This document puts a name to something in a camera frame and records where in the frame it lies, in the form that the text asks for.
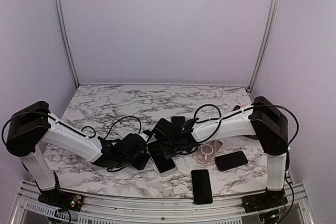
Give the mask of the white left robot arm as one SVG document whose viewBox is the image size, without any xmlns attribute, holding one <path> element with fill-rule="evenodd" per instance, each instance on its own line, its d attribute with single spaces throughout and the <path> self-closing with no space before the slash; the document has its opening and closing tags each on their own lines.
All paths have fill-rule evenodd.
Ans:
<svg viewBox="0 0 336 224">
<path fill-rule="evenodd" d="M 87 136 L 51 113 L 45 101 L 14 113 L 3 125 L 1 138 L 7 151 L 20 158 L 38 188 L 56 206 L 66 202 L 66 193 L 58 188 L 58 177 L 45 161 L 39 143 L 60 147 L 109 172 L 128 166 L 142 170 L 150 158 L 149 137 L 144 132 L 130 133 L 116 140 Z"/>
</svg>

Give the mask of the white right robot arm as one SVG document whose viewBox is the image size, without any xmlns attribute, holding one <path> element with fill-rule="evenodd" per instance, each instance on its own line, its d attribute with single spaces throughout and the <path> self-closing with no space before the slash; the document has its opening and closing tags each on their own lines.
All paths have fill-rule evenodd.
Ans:
<svg viewBox="0 0 336 224">
<path fill-rule="evenodd" d="M 288 119 L 284 107 L 265 97 L 216 118 L 192 119 L 173 123 L 161 118 L 151 131 L 166 159 L 190 153 L 202 143 L 235 136 L 255 136 L 267 156 L 267 190 L 260 203 L 271 207 L 280 199 L 284 187 L 289 151 Z"/>
</svg>

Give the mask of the pink phone case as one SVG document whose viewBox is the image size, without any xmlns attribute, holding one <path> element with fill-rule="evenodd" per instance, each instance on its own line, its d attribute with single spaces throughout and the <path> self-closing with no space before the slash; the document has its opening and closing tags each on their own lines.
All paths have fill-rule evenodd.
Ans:
<svg viewBox="0 0 336 224">
<path fill-rule="evenodd" d="M 214 163 L 215 156 L 222 145 L 223 143 L 219 140 L 204 143 L 193 154 L 193 158 L 200 165 L 212 165 Z"/>
</svg>

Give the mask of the red white patterned bowl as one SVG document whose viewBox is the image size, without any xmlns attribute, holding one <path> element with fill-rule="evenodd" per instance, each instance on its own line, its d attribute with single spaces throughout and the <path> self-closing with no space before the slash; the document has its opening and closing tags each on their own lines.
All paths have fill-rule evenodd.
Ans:
<svg viewBox="0 0 336 224">
<path fill-rule="evenodd" d="M 250 106 L 250 104 L 243 104 L 243 105 L 240 106 L 240 108 L 242 109 L 242 108 L 249 107 L 249 106 Z"/>
</svg>

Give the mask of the aluminium front rail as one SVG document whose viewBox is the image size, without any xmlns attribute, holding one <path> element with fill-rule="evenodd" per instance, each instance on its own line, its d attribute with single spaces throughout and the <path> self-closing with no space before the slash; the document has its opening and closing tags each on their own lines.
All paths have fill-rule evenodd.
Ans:
<svg viewBox="0 0 336 224">
<path fill-rule="evenodd" d="M 39 190 L 24 181 L 10 223 L 315 223 L 303 184 L 286 186 L 287 205 L 247 213 L 250 194 L 215 196 L 213 203 L 195 205 L 191 198 L 136 198 L 82 193 L 80 211 L 59 212 L 38 201 Z"/>
</svg>

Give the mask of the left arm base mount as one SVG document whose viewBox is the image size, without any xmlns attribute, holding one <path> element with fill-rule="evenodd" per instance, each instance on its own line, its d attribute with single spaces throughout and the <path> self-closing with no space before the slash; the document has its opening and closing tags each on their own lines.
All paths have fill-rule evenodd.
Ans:
<svg viewBox="0 0 336 224">
<path fill-rule="evenodd" d="M 83 204 L 83 195 L 61 190 L 58 178 L 55 179 L 55 182 L 55 187 L 51 190 L 43 191 L 38 188 L 40 191 L 38 201 L 43 204 L 79 212 Z"/>
</svg>

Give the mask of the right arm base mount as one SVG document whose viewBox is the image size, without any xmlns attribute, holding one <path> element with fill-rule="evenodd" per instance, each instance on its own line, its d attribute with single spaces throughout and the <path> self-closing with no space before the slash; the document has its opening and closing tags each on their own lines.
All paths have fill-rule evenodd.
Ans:
<svg viewBox="0 0 336 224">
<path fill-rule="evenodd" d="M 275 183 L 268 182 L 263 193 L 244 196 L 242 198 L 242 207 L 245 213 L 285 206 L 288 203 L 288 199 L 284 190 L 284 182 L 285 180 Z"/>
</svg>

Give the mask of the aluminium right corner post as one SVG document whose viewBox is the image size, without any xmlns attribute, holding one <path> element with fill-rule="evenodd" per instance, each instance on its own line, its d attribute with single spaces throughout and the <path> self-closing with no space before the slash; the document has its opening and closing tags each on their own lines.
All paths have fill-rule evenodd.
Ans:
<svg viewBox="0 0 336 224">
<path fill-rule="evenodd" d="M 279 6 L 279 0 L 270 0 L 268 15 L 266 19 L 266 25 L 265 25 L 264 33 L 263 33 L 262 40 L 261 40 L 261 45 L 258 51 L 257 60 L 256 60 L 254 70 L 253 70 L 253 73 L 252 73 L 252 76 L 249 82 L 249 86 L 247 88 L 250 93 L 253 92 L 257 84 L 258 77 L 261 72 L 263 61 L 265 59 L 266 52 L 267 52 L 270 35 L 272 32 L 273 26 L 275 24 L 278 6 Z"/>
</svg>

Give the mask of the aluminium corner post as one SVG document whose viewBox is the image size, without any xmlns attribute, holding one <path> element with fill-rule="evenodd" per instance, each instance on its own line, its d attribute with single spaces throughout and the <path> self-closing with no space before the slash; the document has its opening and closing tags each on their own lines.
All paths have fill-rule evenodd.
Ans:
<svg viewBox="0 0 336 224">
<path fill-rule="evenodd" d="M 268 15 L 266 19 L 266 25 L 265 25 L 264 33 L 263 33 L 262 40 L 261 40 L 261 45 L 258 51 L 257 60 L 256 60 L 254 70 L 253 70 L 253 73 L 252 73 L 252 76 L 249 82 L 249 86 L 247 88 L 250 93 L 253 92 L 257 84 L 258 77 L 261 72 L 263 61 L 265 59 L 266 52 L 267 52 L 270 35 L 272 32 L 273 26 L 275 24 L 278 6 L 279 6 L 279 0 L 270 0 Z"/>
<path fill-rule="evenodd" d="M 67 64 L 69 67 L 70 75 L 71 75 L 75 88 L 78 89 L 80 87 L 80 83 L 79 83 L 79 78 L 77 75 L 75 62 L 74 62 L 71 48 L 70 48 L 70 43 L 69 43 L 69 38 L 68 38 L 67 30 L 66 30 L 66 22 L 64 18 L 64 12 L 62 8 L 61 0 L 54 0 L 54 5 L 55 5 L 55 11 L 56 11 L 56 16 L 57 16 L 57 22 L 58 22 L 59 32 L 61 36 L 62 46 L 64 48 L 65 57 L 66 57 Z"/>
</svg>

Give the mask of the aluminium left corner post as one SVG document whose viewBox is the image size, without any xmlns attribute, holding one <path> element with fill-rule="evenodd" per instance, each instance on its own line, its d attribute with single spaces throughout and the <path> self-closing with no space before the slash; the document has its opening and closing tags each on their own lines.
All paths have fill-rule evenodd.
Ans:
<svg viewBox="0 0 336 224">
<path fill-rule="evenodd" d="M 64 18 L 64 12 L 62 8 L 61 0 L 54 0 L 54 5 L 55 5 L 55 11 L 56 11 L 56 16 L 57 16 L 57 22 L 58 22 L 59 32 L 61 36 L 62 46 L 64 48 L 65 57 L 66 57 L 67 64 L 69 67 L 70 75 L 71 75 L 75 88 L 78 89 L 80 87 L 80 83 L 79 83 L 79 78 L 77 75 L 75 62 L 74 62 L 71 48 L 70 48 L 70 43 L 69 43 L 69 38 L 68 38 L 67 30 L 66 30 L 66 22 Z"/>
</svg>

